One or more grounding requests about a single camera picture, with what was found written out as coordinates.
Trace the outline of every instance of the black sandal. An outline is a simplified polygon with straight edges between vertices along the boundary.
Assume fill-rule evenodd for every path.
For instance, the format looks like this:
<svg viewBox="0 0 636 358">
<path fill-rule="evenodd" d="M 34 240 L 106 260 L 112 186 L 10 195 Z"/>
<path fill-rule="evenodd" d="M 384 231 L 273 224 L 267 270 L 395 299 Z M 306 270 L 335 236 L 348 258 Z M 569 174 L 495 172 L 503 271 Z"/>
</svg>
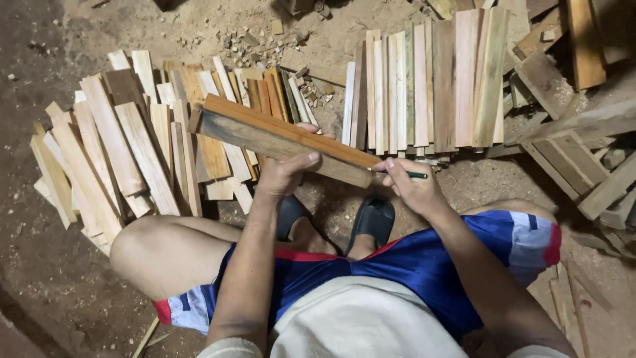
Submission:
<svg viewBox="0 0 636 358">
<path fill-rule="evenodd" d="M 310 215 L 309 210 L 294 194 L 286 196 L 280 205 L 276 236 L 282 241 L 289 241 L 289 232 L 294 223 L 299 218 L 309 217 Z"/>
<path fill-rule="evenodd" d="M 395 219 L 395 208 L 386 197 L 373 194 L 364 199 L 356 214 L 345 257 L 349 256 L 349 252 L 356 242 L 356 236 L 359 234 L 371 235 L 375 239 L 376 249 L 386 245 Z"/>
</svg>

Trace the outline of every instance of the concrete floor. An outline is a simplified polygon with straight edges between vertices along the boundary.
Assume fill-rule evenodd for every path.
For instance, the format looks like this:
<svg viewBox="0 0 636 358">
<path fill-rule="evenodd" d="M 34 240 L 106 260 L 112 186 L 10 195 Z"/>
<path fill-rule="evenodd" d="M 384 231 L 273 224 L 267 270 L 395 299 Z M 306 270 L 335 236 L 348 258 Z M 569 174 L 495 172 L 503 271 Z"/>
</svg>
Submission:
<svg viewBox="0 0 636 358">
<path fill-rule="evenodd" d="M 400 30 L 405 20 L 420 23 L 424 16 L 405 0 L 357 0 L 333 9 L 334 19 L 321 21 L 315 13 L 290 18 L 271 1 L 189 0 L 177 11 L 161 13 L 150 0 L 111 0 L 92 9 L 95 1 L 8 1 L 0 15 L 0 309 L 51 357 L 130 356 L 152 322 L 154 309 L 142 294 L 127 286 L 109 269 L 107 259 L 80 234 L 80 226 L 64 230 L 56 211 L 32 188 L 39 169 L 29 148 L 32 123 L 50 125 L 44 112 L 56 100 L 67 108 L 81 77 L 109 69 L 106 54 L 122 48 L 151 51 L 155 64 L 163 59 L 202 62 L 223 51 L 212 34 L 249 26 L 253 33 L 268 32 L 272 19 L 286 25 L 285 41 L 293 29 L 311 31 L 300 51 L 284 50 L 284 62 L 308 64 L 344 71 L 355 45 L 367 29 Z M 205 18 L 209 19 L 206 27 Z M 205 39 L 193 48 L 175 38 Z M 27 45 L 46 43 L 46 57 Z M 14 74 L 17 81 L 9 81 Z M 334 101 L 315 111 L 326 132 L 340 133 L 343 89 Z M 603 311 L 591 301 L 584 306 L 584 320 L 593 357 L 636 355 L 636 273 L 626 262 L 580 247 L 569 238 L 570 223 L 580 220 L 575 207 L 558 187 L 524 155 L 508 161 L 453 163 L 438 175 L 449 202 L 458 211 L 496 199 L 520 197 L 543 205 L 563 224 L 562 252 L 571 254 L 597 282 L 616 309 Z M 298 196 L 314 213 L 317 225 L 340 246 L 346 245 L 363 190 L 309 175 Z M 423 223 L 396 201 L 398 218 L 393 237 L 411 233 Z M 221 203 L 212 212 L 233 226 L 245 217 L 236 203 Z M 531 293 L 554 317 L 548 280 L 552 270 L 540 276 Z M 572 327 L 570 336 L 580 350 L 569 289 L 562 287 Z M 194 357 L 204 338 L 193 331 L 161 326 L 155 337 L 170 333 L 151 347 L 147 357 Z"/>
</svg>

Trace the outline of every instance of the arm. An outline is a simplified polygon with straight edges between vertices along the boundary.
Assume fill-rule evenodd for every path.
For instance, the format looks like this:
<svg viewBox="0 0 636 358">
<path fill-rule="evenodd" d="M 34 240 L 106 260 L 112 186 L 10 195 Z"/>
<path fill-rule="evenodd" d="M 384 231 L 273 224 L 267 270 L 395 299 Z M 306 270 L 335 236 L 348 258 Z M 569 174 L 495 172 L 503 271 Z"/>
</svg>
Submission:
<svg viewBox="0 0 636 358">
<path fill-rule="evenodd" d="M 238 337 L 266 354 L 280 202 L 294 192 L 302 173 L 319 160 L 318 153 L 301 154 L 286 162 L 267 160 L 247 224 L 223 275 L 206 345 Z"/>
<path fill-rule="evenodd" d="M 410 179 L 404 168 L 427 173 L 429 179 Z M 391 186 L 439 234 L 468 298 L 497 340 L 502 355 L 542 345 L 576 357 L 572 345 L 541 305 L 450 207 L 428 165 L 390 158 L 374 169 L 386 169 L 389 176 L 383 184 Z"/>
</svg>

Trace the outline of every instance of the beige shirt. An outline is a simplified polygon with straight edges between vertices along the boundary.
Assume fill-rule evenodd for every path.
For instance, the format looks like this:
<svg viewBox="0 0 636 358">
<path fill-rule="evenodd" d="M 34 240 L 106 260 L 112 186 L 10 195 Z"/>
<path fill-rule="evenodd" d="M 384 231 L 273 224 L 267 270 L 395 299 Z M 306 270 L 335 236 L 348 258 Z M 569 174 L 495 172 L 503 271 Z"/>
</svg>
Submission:
<svg viewBox="0 0 636 358">
<path fill-rule="evenodd" d="M 270 357 L 467 357 L 424 302 L 406 287 L 366 276 L 335 278 L 293 304 L 270 334 Z M 198 358 L 262 358 L 227 338 Z M 529 346 L 508 358 L 568 358 Z"/>
</svg>

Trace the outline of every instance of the right hand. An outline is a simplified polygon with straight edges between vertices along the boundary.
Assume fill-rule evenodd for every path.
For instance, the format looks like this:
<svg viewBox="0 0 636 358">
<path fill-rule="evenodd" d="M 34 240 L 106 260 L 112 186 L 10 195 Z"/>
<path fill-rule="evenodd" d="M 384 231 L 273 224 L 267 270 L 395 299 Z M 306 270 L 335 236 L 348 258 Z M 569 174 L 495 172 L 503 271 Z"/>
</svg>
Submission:
<svg viewBox="0 0 636 358">
<path fill-rule="evenodd" d="M 448 205 L 431 166 L 426 163 L 389 157 L 373 166 L 373 170 L 386 170 L 389 175 L 382 180 L 382 185 L 392 188 L 409 208 L 425 218 L 434 214 L 440 205 Z M 406 171 L 427 174 L 429 177 L 409 178 Z"/>
</svg>

